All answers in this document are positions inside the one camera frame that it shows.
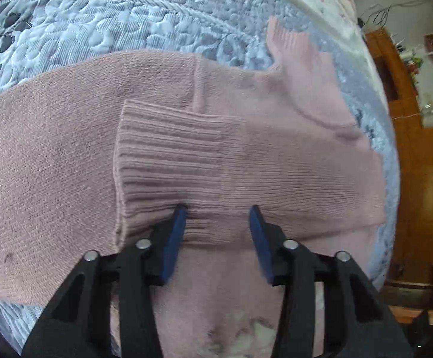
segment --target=screw head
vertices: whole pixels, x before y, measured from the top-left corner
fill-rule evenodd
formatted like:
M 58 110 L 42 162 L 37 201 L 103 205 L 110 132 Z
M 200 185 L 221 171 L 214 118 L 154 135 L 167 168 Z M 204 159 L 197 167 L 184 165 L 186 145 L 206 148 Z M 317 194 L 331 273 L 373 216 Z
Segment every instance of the screw head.
M 294 241 L 294 240 L 286 240 L 286 241 L 283 242 L 283 246 L 286 249 L 294 250 L 294 249 L 297 249 L 297 247 L 299 246 L 299 244 L 296 241 Z
M 84 259 L 86 261 L 94 261 L 97 257 L 99 257 L 99 253 L 95 250 L 89 250 L 84 254 Z
M 150 246 L 152 246 L 152 242 L 147 238 L 142 238 L 141 240 L 137 241 L 135 246 L 141 250 L 145 250 L 148 249 Z
M 338 260 L 341 260 L 343 263 L 350 260 L 350 254 L 346 251 L 338 251 L 336 254 Z

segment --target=sweater sleeve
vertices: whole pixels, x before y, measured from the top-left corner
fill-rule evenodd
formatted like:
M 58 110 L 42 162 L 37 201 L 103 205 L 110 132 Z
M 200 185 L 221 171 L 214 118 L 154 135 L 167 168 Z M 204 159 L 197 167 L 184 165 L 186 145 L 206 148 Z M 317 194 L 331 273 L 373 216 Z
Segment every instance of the sweater sleeve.
M 253 204 L 297 238 L 383 223 L 380 157 L 296 131 L 293 122 L 128 99 L 114 156 L 117 244 L 179 202 L 189 206 L 185 239 L 203 244 L 250 241 Z
M 274 58 L 273 70 L 282 75 L 288 96 L 301 115 L 327 128 L 356 127 L 330 54 L 320 52 L 308 33 L 287 31 L 271 17 L 266 43 Z

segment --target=cable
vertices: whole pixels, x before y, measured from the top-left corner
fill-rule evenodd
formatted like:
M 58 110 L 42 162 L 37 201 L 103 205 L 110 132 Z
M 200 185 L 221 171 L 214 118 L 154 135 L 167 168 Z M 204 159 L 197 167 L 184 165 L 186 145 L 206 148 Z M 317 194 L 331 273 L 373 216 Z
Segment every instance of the cable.
M 420 5 L 426 4 L 426 3 L 430 3 L 432 2 L 431 0 L 413 0 L 413 1 L 407 1 L 405 3 L 400 3 L 400 4 L 391 4 L 388 7 L 383 7 L 380 4 L 375 4 L 372 5 L 371 7 L 369 7 L 368 9 L 366 9 L 365 11 L 363 11 L 363 13 L 360 15 L 360 18 L 362 19 L 363 15 L 366 14 L 367 11 L 369 11 L 370 9 L 376 8 L 376 7 L 381 7 L 381 9 L 372 12 L 367 20 L 365 20 L 363 27 L 365 27 L 365 25 L 370 21 L 371 17 L 375 15 L 375 17 L 372 20 L 372 24 L 374 24 L 375 26 L 381 26 L 384 27 L 387 24 L 387 20 L 389 19 L 389 13 L 390 10 L 392 8 L 396 8 L 396 7 L 400 7 L 400 8 L 413 8 L 413 7 L 418 7 Z
M 415 114 L 410 114 L 410 116 L 400 116 L 400 117 L 395 117 L 395 118 L 391 118 L 391 120 L 398 120 L 399 118 L 410 118 L 416 115 L 422 115 L 422 113 L 415 113 Z

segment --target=knit fabric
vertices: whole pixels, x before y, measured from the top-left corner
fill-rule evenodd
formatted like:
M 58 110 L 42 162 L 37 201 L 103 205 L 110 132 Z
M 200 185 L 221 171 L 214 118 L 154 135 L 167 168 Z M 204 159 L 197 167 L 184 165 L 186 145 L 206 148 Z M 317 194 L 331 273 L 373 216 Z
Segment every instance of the knit fabric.
M 277 326 L 282 295 L 260 276 L 252 204 L 312 250 L 345 249 L 365 267 L 385 219 L 381 158 L 328 54 L 275 20 L 267 45 L 267 72 L 124 52 L 1 95 L 0 299 L 45 305 L 85 251 L 118 251 L 179 202 L 184 245 L 154 297 L 166 356 L 195 356 L 216 336 L 236 351 L 234 311 Z

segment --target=wooden cabinet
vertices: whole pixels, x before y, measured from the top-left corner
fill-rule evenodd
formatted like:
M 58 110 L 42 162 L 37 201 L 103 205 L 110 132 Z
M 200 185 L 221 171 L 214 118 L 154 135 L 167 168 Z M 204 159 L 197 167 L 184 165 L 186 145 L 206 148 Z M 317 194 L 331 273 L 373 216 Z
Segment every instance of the wooden cabinet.
M 393 262 L 433 265 L 433 128 L 423 128 L 410 76 L 385 30 L 372 32 L 367 42 L 374 59 L 388 65 L 398 92 L 389 101 L 401 164 Z

